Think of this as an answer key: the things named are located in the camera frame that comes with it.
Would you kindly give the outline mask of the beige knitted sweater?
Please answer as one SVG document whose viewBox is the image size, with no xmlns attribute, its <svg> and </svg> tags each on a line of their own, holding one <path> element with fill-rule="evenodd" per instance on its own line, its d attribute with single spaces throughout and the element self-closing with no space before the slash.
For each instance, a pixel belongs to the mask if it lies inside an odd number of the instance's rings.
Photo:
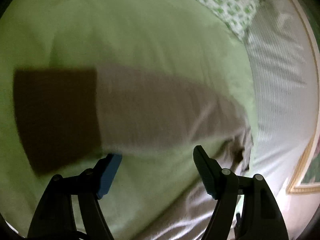
<svg viewBox="0 0 320 240">
<path fill-rule="evenodd" d="M 104 67 L 18 69 L 13 77 L 15 121 L 33 178 L 25 195 L 34 208 L 49 176 L 96 160 L 104 151 L 124 155 L 129 193 L 121 234 L 133 239 L 195 235 L 184 226 L 198 212 L 191 152 L 203 145 L 232 171 L 249 166 L 251 127 L 233 98 L 181 77 Z"/>
</svg>

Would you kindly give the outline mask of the gold framed floral painting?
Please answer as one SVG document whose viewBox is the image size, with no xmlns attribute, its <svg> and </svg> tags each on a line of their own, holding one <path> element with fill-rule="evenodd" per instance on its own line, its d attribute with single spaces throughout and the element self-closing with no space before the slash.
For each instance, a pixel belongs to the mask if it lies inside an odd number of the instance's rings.
<svg viewBox="0 0 320 240">
<path fill-rule="evenodd" d="M 319 137 L 308 143 L 286 188 L 287 194 L 319 193 Z"/>
</svg>

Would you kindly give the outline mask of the white striped long pillow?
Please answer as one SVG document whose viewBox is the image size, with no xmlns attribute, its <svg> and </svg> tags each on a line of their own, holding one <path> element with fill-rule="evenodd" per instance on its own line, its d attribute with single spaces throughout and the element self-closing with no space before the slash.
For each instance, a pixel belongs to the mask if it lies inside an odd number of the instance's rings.
<svg viewBox="0 0 320 240">
<path fill-rule="evenodd" d="M 316 65 L 308 35 L 289 0 L 261 0 L 245 46 L 258 113 L 249 172 L 262 174 L 277 194 L 315 132 Z"/>
</svg>

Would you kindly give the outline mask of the light green bed sheet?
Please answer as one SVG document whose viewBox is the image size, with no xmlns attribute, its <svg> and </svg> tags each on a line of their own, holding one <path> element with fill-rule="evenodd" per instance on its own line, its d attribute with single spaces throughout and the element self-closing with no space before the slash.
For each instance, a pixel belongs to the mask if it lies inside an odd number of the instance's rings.
<svg viewBox="0 0 320 240">
<path fill-rule="evenodd" d="M 18 69 L 123 67 L 181 77 L 237 101 L 246 111 L 252 140 L 258 122 L 253 77 L 244 44 L 196 0 L 13 0 L 1 17 L 1 214 L 26 236 L 40 201 L 25 195 L 33 171 L 15 121 L 13 77 Z M 70 177 L 110 152 L 54 174 Z M 129 193 L 121 173 L 124 155 L 100 206 L 116 239 L 125 209 L 115 199 Z"/>
</svg>

